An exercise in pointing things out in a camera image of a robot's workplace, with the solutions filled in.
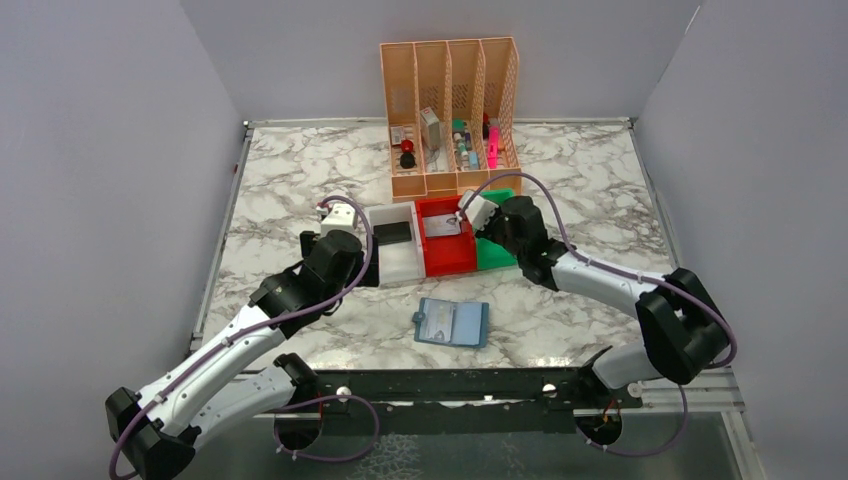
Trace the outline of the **blue leather card holder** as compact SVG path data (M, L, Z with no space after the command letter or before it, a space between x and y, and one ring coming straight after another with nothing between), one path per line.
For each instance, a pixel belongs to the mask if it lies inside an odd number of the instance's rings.
M422 298L412 315L414 340L452 348L482 349L488 343L490 305Z

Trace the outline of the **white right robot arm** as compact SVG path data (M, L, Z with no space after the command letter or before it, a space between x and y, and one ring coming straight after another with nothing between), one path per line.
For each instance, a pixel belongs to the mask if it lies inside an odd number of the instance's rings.
M686 385L730 348L719 311L692 271L678 268L655 278L581 257L549 237L541 210L528 196L497 204L466 194L461 205L476 237L503 247L530 282L588 297L638 321L641 341L603 350L584 365L576 384L585 404L600 407L617 389L639 381L665 378Z

